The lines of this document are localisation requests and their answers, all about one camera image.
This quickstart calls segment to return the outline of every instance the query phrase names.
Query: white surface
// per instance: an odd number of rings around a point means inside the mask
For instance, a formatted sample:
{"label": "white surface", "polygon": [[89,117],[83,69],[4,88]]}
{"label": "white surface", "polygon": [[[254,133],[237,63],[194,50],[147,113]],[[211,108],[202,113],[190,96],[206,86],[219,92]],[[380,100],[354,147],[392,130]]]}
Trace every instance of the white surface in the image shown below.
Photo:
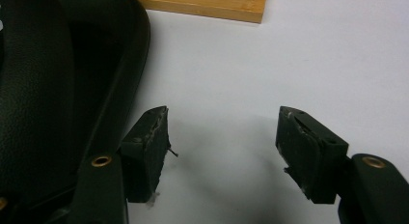
{"label": "white surface", "polygon": [[149,12],[151,48],[129,124],[167,105],[153,206],[131,223],[339,223],[283,172],[281,105],[305,110],[409,179],[409,0],[268,0],[261,25]]}

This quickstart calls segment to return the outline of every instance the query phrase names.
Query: screw hole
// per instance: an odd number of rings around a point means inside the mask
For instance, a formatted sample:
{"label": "screw hole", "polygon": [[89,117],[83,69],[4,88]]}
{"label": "screw hole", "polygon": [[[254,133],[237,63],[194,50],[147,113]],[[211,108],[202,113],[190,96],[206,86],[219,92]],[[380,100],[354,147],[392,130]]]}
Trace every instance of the screw hole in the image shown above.
{"label": "screw hole", "polygon": [[112,157],[109,155],[102,155],[98,156],[95,159],[93,159],[93,162],[91,163],[94,167],[103,167],[109,163],[111,163]]}
{"label": "screw hole", "polygon": [[365,156],[362,158],[362,160],[364,161],[365,164],[371,167],[374,167],[374,168],[385,168],[386,167],[386,164],[383,161],[375,157]]}

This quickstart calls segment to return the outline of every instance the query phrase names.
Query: metal grommet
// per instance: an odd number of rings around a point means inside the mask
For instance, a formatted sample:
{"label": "metal grommet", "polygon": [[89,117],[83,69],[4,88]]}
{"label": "metal grommet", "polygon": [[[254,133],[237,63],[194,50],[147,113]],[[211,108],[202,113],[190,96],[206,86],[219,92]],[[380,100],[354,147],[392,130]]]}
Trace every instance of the metal grommet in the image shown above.
{"label": "metal grommet", "polygon": [[91,162],[91,165],[93,165],[96,168],[99,168],[99,167],[103,167],[103,166],[111,163],[111,161],[112,161],[111,156],[101,155],[101,156],[98,156],[98,157],[94,158],[93,162]]}
{"label": "metal grommet", "polygon": [[3,210],[8,203],[9,201],[7,201],[5,197],[0,197],[0,211]]}
{"label": "metal grommet", "polygon": [[385,168],[386,167],[386,164],[382,160],[372,157],[372,156],[365,156],[362,158],[362,160],[364,161],[365,164],[371,167],[374,167],[374,168]]}

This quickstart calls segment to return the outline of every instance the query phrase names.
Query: black plastic bracket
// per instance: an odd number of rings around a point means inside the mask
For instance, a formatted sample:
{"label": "black plastic bracket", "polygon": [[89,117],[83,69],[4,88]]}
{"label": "black plastic bracket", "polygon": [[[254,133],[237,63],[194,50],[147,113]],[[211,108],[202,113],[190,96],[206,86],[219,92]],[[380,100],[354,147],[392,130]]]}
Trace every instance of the black plastic bracket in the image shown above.
{"label": "black plastic bracket", "polygon": [[120,153],[128,202],[145,203],[159,184],[165,154],[170,150],[168,109],[147,111],[123,139]]}
{"label": "black plastic bracket", "polygon": [[408,224],[409,184],[386,159],[346,156],[348,144],[304,111],[281,107],[276,147],[286,172],[316,204],[340,195],[342,224]]}
{"label": "black plastic bracket", "polygon": [[123,170],[118,155],[106,153],[84,161],[68,223],[127,223]]}

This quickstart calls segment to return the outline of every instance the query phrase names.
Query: wooden board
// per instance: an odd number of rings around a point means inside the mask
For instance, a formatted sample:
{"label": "wooden board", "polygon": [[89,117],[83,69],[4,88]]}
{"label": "wooden board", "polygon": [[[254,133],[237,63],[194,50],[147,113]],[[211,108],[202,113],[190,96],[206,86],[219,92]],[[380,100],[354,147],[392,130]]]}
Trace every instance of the wooden board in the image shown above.
{"label": "wooden board", "polygon": [[139,0],[146,9],[261,23],[265,0]]}

